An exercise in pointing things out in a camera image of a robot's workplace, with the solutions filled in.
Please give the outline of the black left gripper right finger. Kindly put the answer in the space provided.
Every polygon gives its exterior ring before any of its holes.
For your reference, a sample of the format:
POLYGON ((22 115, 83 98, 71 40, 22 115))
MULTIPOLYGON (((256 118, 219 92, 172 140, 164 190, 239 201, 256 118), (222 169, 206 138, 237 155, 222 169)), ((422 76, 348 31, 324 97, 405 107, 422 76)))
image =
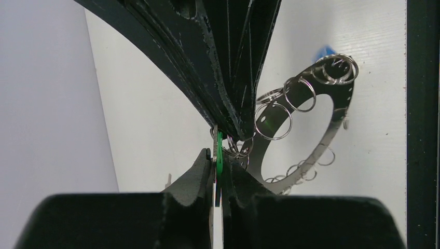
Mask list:
POLYGON ((223 162, 224 248, 404 248, 388 209, 353 196, 278 196, 223 162))

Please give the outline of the blue key tag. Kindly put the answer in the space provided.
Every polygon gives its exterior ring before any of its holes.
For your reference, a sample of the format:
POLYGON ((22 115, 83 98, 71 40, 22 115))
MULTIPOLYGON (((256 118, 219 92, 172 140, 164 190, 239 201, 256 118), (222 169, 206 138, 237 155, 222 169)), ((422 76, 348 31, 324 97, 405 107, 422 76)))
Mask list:
POLYGON ((313 62, 317 62, 322 57, 329 56, 329 55, 336 54, 336 53, 337 52, 331 46, 325 45, 325 46, 321 47, 315 53, 315 56, 313 57, 313 62))

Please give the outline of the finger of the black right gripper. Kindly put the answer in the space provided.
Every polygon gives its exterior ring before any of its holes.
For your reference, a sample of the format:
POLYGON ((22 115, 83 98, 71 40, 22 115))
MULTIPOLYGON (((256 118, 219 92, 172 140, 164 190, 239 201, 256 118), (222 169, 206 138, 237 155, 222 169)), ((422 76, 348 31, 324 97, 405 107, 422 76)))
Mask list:
POLYGON ((238 109, 227 94, 218 31, 218 1, 80 1, 144 53, 206 120, 241 136, 238 109))
POLYGON ((256 88, 281 1, 197 1, 208 68, 203 100, 212 123, 234 139, 254 134, 256 88))

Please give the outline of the green key tag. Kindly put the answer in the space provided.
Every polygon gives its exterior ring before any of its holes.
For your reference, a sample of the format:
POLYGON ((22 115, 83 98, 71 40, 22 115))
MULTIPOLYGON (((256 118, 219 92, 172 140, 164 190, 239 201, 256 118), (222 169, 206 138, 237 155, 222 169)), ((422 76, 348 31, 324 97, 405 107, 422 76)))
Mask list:
POLYGON ((215 193, 215 207, 219 207, 221 203, 221 193, 222 193, 222 173, 223 173, 223 149, 222 141, 223 134, 221 131, 217 131, 216 138, 216 193, 215 193))

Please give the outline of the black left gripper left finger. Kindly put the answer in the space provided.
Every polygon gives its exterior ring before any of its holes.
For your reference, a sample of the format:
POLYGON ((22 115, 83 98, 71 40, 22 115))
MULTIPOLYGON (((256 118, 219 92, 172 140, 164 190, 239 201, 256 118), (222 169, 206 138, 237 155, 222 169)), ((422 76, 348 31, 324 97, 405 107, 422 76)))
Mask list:
POLYGON ((204 148, 161 192, 46 197, 16 248, 212 248, 212 160, 204 148))

